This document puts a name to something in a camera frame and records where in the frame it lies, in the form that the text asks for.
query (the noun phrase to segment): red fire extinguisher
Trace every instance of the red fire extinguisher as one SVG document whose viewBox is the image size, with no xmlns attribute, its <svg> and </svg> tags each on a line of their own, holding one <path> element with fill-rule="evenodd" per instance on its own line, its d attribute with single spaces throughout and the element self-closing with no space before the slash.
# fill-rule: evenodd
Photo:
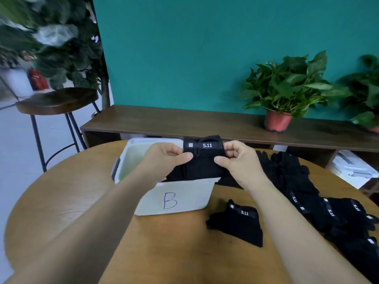
<svg viewBox="0 0 379 284">
<path fill-rule="evenodd" d="M 39 74 L 35 68 L 30 68 L 28 71 L 28 77 L 31 87 L 34 91 L 36 90 L 48 90 L 49 85 L 44 77 Z"/>
</svg>

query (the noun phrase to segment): hand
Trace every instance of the hand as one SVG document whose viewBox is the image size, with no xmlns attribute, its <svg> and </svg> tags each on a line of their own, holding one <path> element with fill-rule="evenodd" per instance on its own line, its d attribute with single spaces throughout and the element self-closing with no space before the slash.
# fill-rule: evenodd
<svg viewBox="0 0 379 284">
<path fill-rule="evenodd" d="M 189 162 L 192 158 L 191 152 L 183 153 L 183 148 L 173 143 L 154 143 L 135 170 L 143 173 L 156 184 L 163 181 L 175 166 Z"/>
<path fill-rule="evenodd" d="M 229 158 L 216 156 L 215 163 L 225 167 L 244 189 L 261 186 L 270 182 L 260 165 L 257 153 L 238 140 L 224 143 Z"/>
</svg>

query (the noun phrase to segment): person's right hand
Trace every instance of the person's right hand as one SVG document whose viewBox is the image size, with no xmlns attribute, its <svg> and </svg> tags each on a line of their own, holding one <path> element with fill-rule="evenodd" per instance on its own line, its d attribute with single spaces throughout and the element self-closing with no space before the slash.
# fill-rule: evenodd
<svg viewBox="0 0 379 284">
<path fill-rule="evenodd" d="M 254 188 L 269 182 L 260 165 L 257 153 L 238 140 L 224 143 L 229 158 L 216 156 L 215 163 L 225 167 L 244 189 Z"/>
</svg>

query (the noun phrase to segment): forearm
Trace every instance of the forearm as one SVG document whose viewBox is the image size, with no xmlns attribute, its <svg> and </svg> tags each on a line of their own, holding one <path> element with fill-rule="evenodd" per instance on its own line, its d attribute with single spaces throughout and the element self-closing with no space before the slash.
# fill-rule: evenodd
<svg viewBox="0 0 379 284">
<path fill-rule="evenodd" d="M 257 202 L 295 284 L 370 283 L 325 241 L 271 182 L 263 180 L 246 190 Z"/>
<path fill-rule="evenodd" d="M 132 172 L 7 283 L 98 283 L 134 211 L 154 181 Z"/>
</svg>

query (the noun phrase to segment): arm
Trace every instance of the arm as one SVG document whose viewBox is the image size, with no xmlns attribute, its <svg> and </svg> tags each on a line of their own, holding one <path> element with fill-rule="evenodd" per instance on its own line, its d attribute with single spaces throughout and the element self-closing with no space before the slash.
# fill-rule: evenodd
<svg viewBox="0 0 379 284">
<path fill-rule="evenodd" d="M 255 150 L 242 142 L 224 144 L 215 162 L 227 168 L 257 202 L 276 248 L 295 284 L 370 282 L 296 210 L 266 177 Z"/>
<path fill-rule="evenodd" d="M 192 157 L 172 143 L 151 146 L 134 171 L 5 283 L 98 283 L 142 196 Z"/>
</svg>

